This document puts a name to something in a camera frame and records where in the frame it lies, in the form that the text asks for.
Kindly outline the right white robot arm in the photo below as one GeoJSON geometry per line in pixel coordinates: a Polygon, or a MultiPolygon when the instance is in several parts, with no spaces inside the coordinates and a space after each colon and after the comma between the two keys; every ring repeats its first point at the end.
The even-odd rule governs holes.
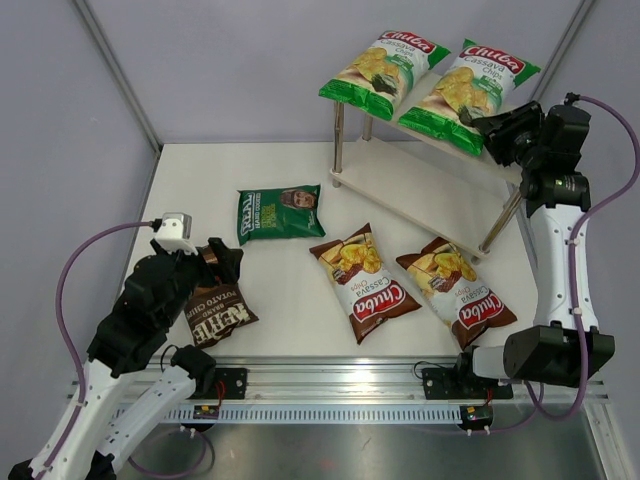
{"type": "Polygon", "coordinates": [[[572,104],[544,111],[535,101],[491,117],[463,107],[459,117],[482,135],[498,164],[521,169],[538,301],[531,327],[499,347],[470,347],[460,355],[455,387],[466,396],[478,395],[490,379],[581,387],[615,352],[591,307],[586,265],[586,216],[593,209],[577,165],[591,117],[572,104]]]}

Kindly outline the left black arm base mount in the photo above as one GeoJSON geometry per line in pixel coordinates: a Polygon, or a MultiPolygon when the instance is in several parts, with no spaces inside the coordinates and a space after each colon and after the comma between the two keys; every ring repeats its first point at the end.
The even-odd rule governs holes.
{"type": "Polygon", "coordinates": [[[247,389],[248,370],[240,367],[217,367],[211,375],[196,382],[191,400],[244,400],[247,389]]]}

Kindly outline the green Chuba cassava chips bag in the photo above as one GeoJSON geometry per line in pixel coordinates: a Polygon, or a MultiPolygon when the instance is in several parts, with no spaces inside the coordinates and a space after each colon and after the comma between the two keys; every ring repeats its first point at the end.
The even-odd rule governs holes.
{"type": "Polygon", "coordinates": [[[450,50],[413,32],[387,30],[319,90],[319,95],[389,121],[414,86],[450,50]]]}

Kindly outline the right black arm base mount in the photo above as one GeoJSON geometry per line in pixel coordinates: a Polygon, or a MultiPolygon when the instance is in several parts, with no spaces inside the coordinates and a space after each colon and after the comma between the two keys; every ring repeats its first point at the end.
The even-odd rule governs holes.
{"type": "Polygon", "coordinates": [[[422,385],[427,400],[482,400],[483,389],[459,382],[451,369],[423,368],[422,385]]]}

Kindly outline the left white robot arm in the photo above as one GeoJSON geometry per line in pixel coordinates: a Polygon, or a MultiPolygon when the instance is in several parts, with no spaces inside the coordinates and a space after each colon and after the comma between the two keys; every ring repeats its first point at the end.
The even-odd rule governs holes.
{"type": "Polygon", "coordinates": [[[98,325],[79,386],[40,453],[13,466],[12,479],[114,479],[138,445],[179,403],[221,393],[216,362],[193,345],[177,349],[161,377],[120,417],[129,386],[165,343],[197,288],[235,282],[243,252],[219,238],[201,253],[171,253],[154,241],[98,325]]]}

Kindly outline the dark green Real chips bag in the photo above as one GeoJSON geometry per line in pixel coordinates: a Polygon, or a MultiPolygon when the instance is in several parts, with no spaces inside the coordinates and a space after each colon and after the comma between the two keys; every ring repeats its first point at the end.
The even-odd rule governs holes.
{"type": "Polygon", "coordinates": [[[322,238],[318,217],[321,185],[239,190],[237,238],[252,240],[322,238]]]}

